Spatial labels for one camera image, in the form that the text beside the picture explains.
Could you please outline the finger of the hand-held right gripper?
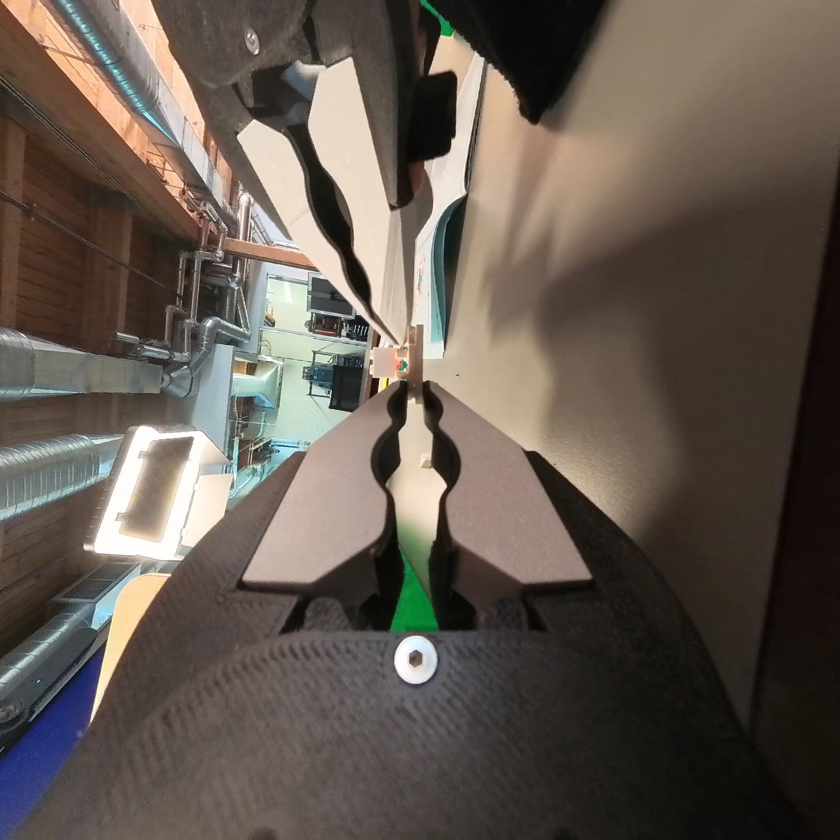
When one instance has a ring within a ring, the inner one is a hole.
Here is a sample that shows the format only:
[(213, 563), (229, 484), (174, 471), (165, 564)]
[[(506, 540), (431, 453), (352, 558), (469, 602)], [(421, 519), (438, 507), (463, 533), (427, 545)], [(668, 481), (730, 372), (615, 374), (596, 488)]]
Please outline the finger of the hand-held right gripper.
[(353, 61), (342, 60), (318, 75), (308, 131), (339, 205), (342, 279), (335, 283), (380, 334), (404, 344), (412, 317), (409, 245), (418, 232), (416, 206), (393, 208), (385, 195)]
[(292, 138), (255, 120), (238, 139), (291, 239), (320, 273), (354, 305), (348, 294), (335, 283), (342, 279), (338, 266), (339, 237), (338, 234), (328, 233), (322, 221), (324, 213), (316, 212), (312, 176), (298, 156)]

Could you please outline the wooden ceiling beam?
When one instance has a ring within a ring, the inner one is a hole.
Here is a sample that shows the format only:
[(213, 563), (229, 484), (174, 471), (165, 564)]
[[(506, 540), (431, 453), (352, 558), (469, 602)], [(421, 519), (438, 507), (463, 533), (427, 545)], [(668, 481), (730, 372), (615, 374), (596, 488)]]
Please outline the wooden ceiling beam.
[(273, 265), (292, 266), (307, 271), (318, 268), (299, 249), (276, 245), (264, 245), (252, 241), (227, 236), (225, 252), (243, 259), (253, 259)]

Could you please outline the open instruction booklet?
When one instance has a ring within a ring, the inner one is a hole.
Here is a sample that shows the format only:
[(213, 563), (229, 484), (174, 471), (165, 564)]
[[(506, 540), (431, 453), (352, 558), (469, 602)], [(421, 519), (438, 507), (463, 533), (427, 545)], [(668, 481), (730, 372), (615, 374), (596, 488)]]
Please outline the open instruction booklet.
[(413, 326), (423, 327), (423, 358), (441, 360), (447, 339), (446, 241), (449, 227), (469, 193), (487, 77), (487, 63), (474, 54), (456, 101), (450, 151), (427, 165), (432, 213), (416, 238)]

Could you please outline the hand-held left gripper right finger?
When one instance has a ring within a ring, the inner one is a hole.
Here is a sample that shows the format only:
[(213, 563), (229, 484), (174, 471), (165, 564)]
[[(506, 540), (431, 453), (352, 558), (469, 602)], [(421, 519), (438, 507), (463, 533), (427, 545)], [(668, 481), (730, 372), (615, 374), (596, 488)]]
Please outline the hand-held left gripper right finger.
[(444, 482), (428, 562), (436, 613), (488, 613), (592, 582), (518, 443), (435, 382), (423, 384), (423, 418)]

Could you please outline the white lego assembly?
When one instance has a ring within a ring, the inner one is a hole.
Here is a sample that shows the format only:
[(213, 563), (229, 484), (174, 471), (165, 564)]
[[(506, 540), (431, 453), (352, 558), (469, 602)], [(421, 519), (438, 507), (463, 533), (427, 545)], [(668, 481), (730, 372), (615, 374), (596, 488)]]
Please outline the white lego assembly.
[(421, 404), (424, 399), (424, 326), (412, 325), (404, 345), (380, 346), (371, 350), (370, 375), (374, 379), (403, 382), (407, 399)]

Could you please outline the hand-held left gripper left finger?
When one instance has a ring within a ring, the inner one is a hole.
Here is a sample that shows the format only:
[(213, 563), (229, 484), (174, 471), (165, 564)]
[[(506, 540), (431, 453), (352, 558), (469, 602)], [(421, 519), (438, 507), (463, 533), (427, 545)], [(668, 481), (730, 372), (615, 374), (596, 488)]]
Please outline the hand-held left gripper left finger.
[(308, 449), (245, 569), (246, 589), (396, 605), (403, 558), (387, 482), (402, 428), (403, 384), (394, 382)]

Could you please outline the ceiling light panel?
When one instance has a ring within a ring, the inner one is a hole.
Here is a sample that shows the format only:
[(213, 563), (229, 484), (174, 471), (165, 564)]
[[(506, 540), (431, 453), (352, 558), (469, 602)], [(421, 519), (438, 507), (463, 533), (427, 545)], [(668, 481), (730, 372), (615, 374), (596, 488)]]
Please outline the ceiling light panel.
[(83, 548), (103, 557), (181, 561), (223, 518), (234, 478), (230, 458), (202, 430), (131, 427)]

